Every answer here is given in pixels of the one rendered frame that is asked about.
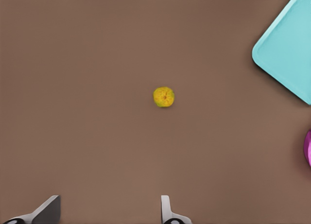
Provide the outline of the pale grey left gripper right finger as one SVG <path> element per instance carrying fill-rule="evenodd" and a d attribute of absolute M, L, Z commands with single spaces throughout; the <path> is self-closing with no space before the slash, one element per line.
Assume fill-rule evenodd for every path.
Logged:
<path fill-rule="evenodd" d="M 168 195 L 161 195 L 161 222 L 162 224 L 192 224 L 190 218 L 172 212 Z"/>

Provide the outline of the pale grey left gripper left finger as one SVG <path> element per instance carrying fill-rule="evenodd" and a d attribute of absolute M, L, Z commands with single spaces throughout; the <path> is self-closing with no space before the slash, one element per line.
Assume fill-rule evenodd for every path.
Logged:
<path fill-rule="evenodd" d="M 32 213 L 13 217 L 3 224 L 59 224 L 61 196 L 53 195 Z"/>

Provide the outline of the purple plate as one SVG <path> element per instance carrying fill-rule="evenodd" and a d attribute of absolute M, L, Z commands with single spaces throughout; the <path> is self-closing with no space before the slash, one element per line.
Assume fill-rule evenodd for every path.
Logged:
<path fill-rule="evenodd" d="M 311 129 L 308 130 L 305 136 L 303 150 L 305 159 L 311 167 Z"/>

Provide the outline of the light blue tray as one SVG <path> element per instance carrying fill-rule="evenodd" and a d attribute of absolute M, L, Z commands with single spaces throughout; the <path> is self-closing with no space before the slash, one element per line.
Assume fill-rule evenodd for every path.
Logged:
<path fill-rule="evenodd" d="M 252 58 L 311 105 L 311 0 L 290 0 L 254 45 Z"/>

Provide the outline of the small yellow-orange fruit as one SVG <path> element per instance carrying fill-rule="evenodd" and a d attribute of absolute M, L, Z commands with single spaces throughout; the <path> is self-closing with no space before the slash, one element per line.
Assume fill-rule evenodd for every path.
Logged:
<path fill-rule="evenodd" d="M 170 107 L 175 100 L 174 91 L 167 86 L 158 87 L 153 91 L 153 100 L 158 107 Z"/>

